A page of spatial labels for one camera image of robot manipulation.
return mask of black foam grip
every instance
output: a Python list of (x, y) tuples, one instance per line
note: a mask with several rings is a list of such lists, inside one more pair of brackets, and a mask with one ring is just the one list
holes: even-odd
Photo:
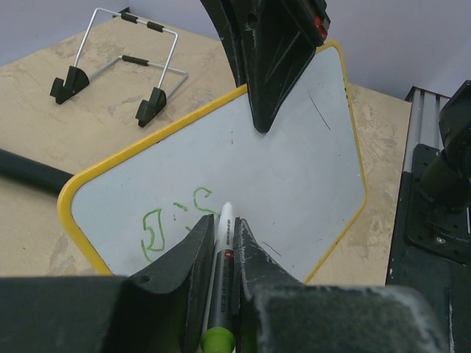
[(138, 64), (138, 65), (142, 65), (142, 66), (149, 66), (148, 65), (149, 61), (148, 60), (140, 59), (138, 57), (130, 57), (129, 55), (123, 55), (121, 57), (121, 59), (123, 61), (127, 61), (128, 63)]
[(147, 22), (147, 28), (153, 29), (157, 32), (162, 32), (163, 31), (163, 26), (161, 24), (156, 24), (155, 22)]
[(121, 18), (125, 21), (133, 22), (134, 24), (138, 22), (138, 17), (131, 15), (130, 13), (122, 13)]

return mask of yellow whiteboard frame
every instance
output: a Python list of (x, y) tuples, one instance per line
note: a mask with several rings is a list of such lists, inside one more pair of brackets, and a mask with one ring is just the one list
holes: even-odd
[[(321, 260), (313, 268), (309, 276), (305, 279), (305, 282), (309, 282), (314, 274), (319, 270), (320, 266), (327, 259), (329, 254), (333, 251), (339, 241), (344, 237), (347, 230), (352, 226), (353, 222), (360, 215), (361, 211), (365, 207), (366, 203), (366, 178), (364, 174), (363, 163), (361, 159), (360, 145), (358, 143), (358, 134), (356, 131), (355, 119), (353, 117), (352, 102), (350, 98), (350, 88), (347, 81), (347, 71), (345, 68), (344, 55), (341, 51), (340, 45), (335, 41), (330, 41), (325, 45), (319, 47), (317, 52), (325, 50), (326, 48), (334, 47), (340, 56), (341, 69), (344, 77), (345, 87), (347, 89), (347, 100), (350, 110), (350, 118), (352, 120), (353, 134), (355, 137), (356, 149), (358, 152), (358, 162), (360, 164), (361, 178), (364, 186), (364, 198), (361, 203), (360, 208), (352, 219), (348, 222), (345, 229), (340, 233), (334, 243), (330, 246)], [(111, 270), (108, 268), (104, 260), (100, 257), (98, 252), (95, 250), (93, 245), (87, 239), (85, 234), (82, 232), (80, 227), (74, 220), (72, 215), (72, 201), (75, 197), (76, 192), (87, 182), (90, 182), (92, 179), (95, 179), (99, 175), (109, 171), (111, 168), (117, 166), (118, 164), (123, 163), (124, 161), (130, 159), (131, 157), (137, 155), (145, 149), (148, 149), (150, 146), (155, 145), (157, 142), (167, 138), (170, 135), (173, 135), (175, 132), (181, 130), (185, 126), (192, 124), (193, 122), (199, 120), (200, 118), (206, 116), (207, 114), (213, 112), (214, 110), (219, 109), (220, 107), (226, 105), (230, 101), (242, 96), (247, 92), (247, 85), (242, 85), (239, 88), (236, 88), (234, 91), (222, 96), (221, 98), (212, 101), (211, 103), (206, 104), (203, 107), (193, 111), (192, 113), (187, 114), (181, 119), (169, 124), (168, 126), (156, 131), (152, 135), (138, 141), (137, 143), (132, 144), (123, 151), (114, 154), (113, 156), (107, 158), (106, 160), (101, 161), (100, 163), (84, 170), (83, 172), (72, 177), (64, 186), (60, 192), (59, 199), (57, 200), (57, 212), (59, 214), (60, 221), (64, 226), (67, 233), (71, 236), (72, 240), (75, 242), (80, 251), (85, 255), (90, 264), (102, 275), (113, 275)]]

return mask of white marker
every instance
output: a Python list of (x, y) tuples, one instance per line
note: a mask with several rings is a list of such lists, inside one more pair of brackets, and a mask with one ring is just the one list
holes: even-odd
[(233, 206), (228, 202), (222, 208), (216, 233), (213, 267), (201, 336), (203, 353), (231, 353), (234, 350), (231, 299), (234, 277), (235, 221)]

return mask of green marker cap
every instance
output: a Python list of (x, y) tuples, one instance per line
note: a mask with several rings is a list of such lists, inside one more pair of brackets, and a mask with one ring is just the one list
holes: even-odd
[(201, 336), (203, 353), (232, 353), (235, 344), (233, 333), (224, 327), (213, 327)]

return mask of black rod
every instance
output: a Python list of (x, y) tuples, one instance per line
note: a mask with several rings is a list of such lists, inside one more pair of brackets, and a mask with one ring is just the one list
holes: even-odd
[(72, 174), (0, 149), (0, 175), (58, 196)]

